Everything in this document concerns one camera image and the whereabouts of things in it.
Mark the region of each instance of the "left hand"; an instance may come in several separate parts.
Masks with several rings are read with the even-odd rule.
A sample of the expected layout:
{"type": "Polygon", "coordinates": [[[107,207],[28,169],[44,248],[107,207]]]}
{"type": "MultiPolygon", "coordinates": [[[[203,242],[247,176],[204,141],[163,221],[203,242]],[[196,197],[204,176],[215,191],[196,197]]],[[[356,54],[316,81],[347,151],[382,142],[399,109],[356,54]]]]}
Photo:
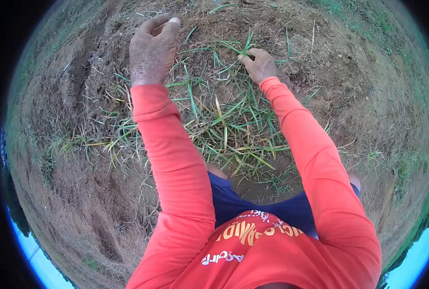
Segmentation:
{"type": "Polygon", "coordinates": [[[176,52],[181,20],[163,14],[146,20],[129,44],[131,85],[164,84],[176,52]]]}

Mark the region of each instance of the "orange long-sleeve shirt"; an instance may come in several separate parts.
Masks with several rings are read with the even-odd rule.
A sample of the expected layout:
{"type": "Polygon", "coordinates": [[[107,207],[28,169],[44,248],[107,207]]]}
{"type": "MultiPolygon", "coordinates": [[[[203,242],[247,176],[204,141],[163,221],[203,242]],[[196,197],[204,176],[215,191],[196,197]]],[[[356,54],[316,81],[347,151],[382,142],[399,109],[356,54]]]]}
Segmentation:
{"type": "Polygon", "coordinates": [[[381,249],[330,137],[277,77],[260,89],[277,114],[319,240],[276,216],[247,211],[214,230],[203,160],[162,85],[131,88],[162,212],[126,288],[374,288],[381,249]]]}

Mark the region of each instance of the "knee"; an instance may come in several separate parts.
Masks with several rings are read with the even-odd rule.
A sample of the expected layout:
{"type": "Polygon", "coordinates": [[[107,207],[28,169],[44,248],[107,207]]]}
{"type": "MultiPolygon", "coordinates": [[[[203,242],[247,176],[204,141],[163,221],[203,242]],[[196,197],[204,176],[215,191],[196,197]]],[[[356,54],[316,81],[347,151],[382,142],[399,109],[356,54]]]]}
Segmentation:
{"type": "Polygon", "coordinates": [[[360,191],[361,188],[361,184],[360,184],[360,179],[353,174],[352,172],[348,172],[347,176],[349,177],[349,181],[356,186],[356,188],[360,191]]]}

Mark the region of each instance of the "sleeve cuff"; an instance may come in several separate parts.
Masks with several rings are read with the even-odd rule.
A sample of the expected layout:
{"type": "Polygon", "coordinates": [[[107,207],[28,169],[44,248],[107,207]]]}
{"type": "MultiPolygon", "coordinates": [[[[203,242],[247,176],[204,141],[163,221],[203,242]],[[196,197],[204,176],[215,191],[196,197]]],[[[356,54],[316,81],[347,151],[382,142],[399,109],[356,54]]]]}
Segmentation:
{"type": "Polygon", "coordinates": [[[274,85],[280,84],[280,80],[277,76],[269,76],[268,78],[261,81],[259,84],[259,89],[267,96],[269,89],[271,89],[274,85]]]}
{"type": "Polygon", "coordinates": [[[160,118],[179,111],[168,97],[168,90],[160,84],[143,84],[131,87],[133,117],[135,122],[160,118]]]}

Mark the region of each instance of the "ground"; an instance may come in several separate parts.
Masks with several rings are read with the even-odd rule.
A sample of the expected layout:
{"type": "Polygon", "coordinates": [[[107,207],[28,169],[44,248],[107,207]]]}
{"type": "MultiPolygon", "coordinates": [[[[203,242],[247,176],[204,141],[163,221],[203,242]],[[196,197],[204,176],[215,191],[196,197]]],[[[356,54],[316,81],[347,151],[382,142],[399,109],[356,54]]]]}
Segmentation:
{"type": "Polygon", "coordinates": [[[167,87],[205,158],[257,204],[302,191],[269,103],[236,61],[247,47],[267,50],[278,77],[360,176],[387,265],[429,188],[429,51],[404,7],[68,0],[24,51],[6,126],[19,200],[64,274],[80,288],[122,288],[156,224],[158,195],[132,121],[128,45],[159,13],[182,21],[167,87]]]}

